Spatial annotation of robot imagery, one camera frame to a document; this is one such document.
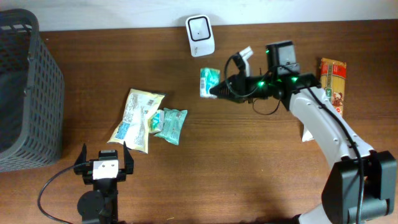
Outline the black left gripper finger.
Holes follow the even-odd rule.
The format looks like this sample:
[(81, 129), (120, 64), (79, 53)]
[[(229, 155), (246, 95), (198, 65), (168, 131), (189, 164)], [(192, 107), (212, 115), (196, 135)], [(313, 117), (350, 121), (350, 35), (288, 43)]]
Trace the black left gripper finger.
[(75, 161), (75, 165), (86, 163), (86, 144), (83, 144), (81, 152)]
[(130, 155), (129, 148), (127, 147), (126, 142), (123, 142), (123, 151), (124, 151), (124, 170), (126, 174), (134, 173), (134, 159)]

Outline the small white teal box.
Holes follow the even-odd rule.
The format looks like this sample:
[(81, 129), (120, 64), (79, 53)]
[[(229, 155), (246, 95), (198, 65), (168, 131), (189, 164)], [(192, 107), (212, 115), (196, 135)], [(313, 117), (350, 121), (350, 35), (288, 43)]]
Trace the small white teal box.
[(216, 95), (210, 93), (210, 89), (220, 83), (220, 71), (214, 68), (200, 69), (200, 97), (201, 98), (217, 98)]

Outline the cream snack bag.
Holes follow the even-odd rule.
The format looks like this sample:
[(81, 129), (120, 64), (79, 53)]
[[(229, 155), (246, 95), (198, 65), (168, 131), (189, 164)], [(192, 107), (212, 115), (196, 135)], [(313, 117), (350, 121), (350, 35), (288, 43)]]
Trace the cream snack bag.
[(131, 88), (122, 120), (112, 133), (108, 144), (126, 144), (129, 150), (147, 154), (149, 123), (165, 95)]

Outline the small teal white packet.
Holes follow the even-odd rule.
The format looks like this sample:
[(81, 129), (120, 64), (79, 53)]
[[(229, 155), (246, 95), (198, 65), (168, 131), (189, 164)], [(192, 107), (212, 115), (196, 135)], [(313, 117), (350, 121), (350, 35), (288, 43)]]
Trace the small teal white packet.
[(149, 132), (151, 134), (159, 133), (163, 130), (163, 127), (164, 127), (164, 111), (157, 110), (150, 119)]

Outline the teal tissue packet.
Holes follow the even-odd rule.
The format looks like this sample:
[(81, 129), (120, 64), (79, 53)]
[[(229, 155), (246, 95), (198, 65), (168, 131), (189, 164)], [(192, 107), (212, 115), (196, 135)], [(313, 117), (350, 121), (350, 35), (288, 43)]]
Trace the teal tissue packet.
[(163, 138), (167, 142), (179, 145), (180, 133), (187, 116), (187, 110), (176, 110), (164, 108), (164, 127), (161, 132), (155, 134), (156, 137)]

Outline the white tube with brown cap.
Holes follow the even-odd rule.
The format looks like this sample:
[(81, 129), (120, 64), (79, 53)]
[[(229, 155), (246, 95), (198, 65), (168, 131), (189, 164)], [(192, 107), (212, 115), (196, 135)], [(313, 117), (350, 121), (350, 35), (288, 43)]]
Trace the white tube with brown cap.
[(308, 142), (313, 140), (313, 135), (306, 126), (303, 126), (302, 142)]

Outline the orange spaghetti packet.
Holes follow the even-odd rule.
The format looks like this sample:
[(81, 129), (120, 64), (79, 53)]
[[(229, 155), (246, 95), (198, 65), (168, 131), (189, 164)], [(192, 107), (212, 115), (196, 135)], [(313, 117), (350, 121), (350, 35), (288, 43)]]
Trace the orange spaghetti packet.
[(320, 83), (328, 100), (341, 116), (345, 99), (346, 66), (346, 62), (328, 58), (320, 61)]

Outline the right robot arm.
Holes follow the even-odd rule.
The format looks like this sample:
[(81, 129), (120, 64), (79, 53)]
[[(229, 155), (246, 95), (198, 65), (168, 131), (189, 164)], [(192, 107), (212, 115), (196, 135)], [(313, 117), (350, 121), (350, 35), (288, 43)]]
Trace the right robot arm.
[(322, 202), (286, 223), (365, 223), (394, 211), (397, 161), (377, 152), (338, 114), (312, 73), (300, 73), (291, 40), (266, 46), (268, 70), (254, 77), (250, 47), (230, 56), (239, 72), (210, 88), (221, 99), (243, 103), (273, 97), (310, 131), (330, 166)]

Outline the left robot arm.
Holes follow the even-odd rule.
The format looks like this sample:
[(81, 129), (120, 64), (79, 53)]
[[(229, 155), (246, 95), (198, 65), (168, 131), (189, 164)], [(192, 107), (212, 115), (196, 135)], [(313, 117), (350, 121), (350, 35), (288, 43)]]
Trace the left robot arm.
[(129, 153), (129, 148), (123, 144), (123, 168), (119, 166), (116, 150), (100, 151), (97, 159), (89, 161), (86, 159), (86, 153), (84, 145), (73, 169), (76, 175), (82, 176), (84, 184), (93, 186), (93, 189), (84, 193), (77, 203), (82, 222), (121, 223), (118, 217), (118, 183), (124, 182), (126, 177), (134, 172), (134, 159)]

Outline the white barcode scanner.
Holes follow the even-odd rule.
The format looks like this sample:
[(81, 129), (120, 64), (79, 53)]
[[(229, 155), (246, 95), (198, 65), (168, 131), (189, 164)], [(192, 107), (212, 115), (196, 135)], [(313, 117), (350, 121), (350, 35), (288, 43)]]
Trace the white barcode scanner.
[(192, 57), (210, 55), (215, 51), (215, 39), (208, 16), (188, 17), (185, 26)]

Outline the dark grey plastic basket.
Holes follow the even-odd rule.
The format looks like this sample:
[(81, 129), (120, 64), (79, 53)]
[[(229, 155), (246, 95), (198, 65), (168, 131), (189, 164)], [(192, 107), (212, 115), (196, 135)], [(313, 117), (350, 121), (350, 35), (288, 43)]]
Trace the dark grey plastic basket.
[(36, 16), (1, 12), (1, 172), (49, 166), (62, 155), (65, 80)]

